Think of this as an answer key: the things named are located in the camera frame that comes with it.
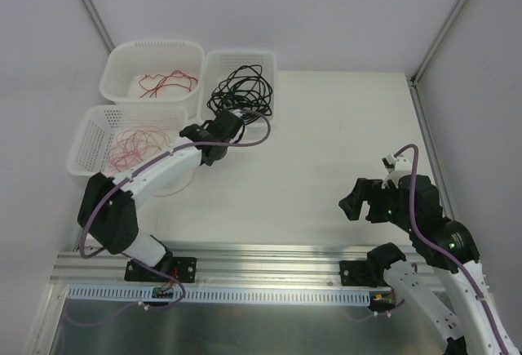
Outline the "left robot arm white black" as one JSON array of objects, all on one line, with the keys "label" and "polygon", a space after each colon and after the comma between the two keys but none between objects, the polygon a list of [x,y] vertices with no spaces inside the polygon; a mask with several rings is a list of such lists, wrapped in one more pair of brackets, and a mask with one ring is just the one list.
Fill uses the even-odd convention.
[{"label": "left robot arm white black", "polygon": [[94,174],[87,182],[77,222],[112,255],[143,263],[154,281],[170,275],[167,248],[139,229],[137,210],[153,194],[201,165],[222,159],[227,144],[244,130],[237,110],[223,110],[202,125],[186,126],[171,144],[149,160],[116,175]]}]

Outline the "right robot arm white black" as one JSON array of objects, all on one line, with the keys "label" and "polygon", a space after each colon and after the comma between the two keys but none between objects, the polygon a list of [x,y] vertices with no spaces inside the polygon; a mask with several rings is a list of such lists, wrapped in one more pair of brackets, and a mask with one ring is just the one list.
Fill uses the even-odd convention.
[{"label": "right robot arm white black", "polygon": [[414,249],[440,279],[446,307],[419,279],[398,246],[389,242],[369,251],[364,261],[342,262],[343,285],[387,285],[416,308],[440,335],[447,354],[518,354],[491,304],[480,253],[468,229],[444,216],[439,191],[425,175],[398,179],[360,178],[338,203],[350,221],[363,203],[372,224],[391,223],[405,231]]}]

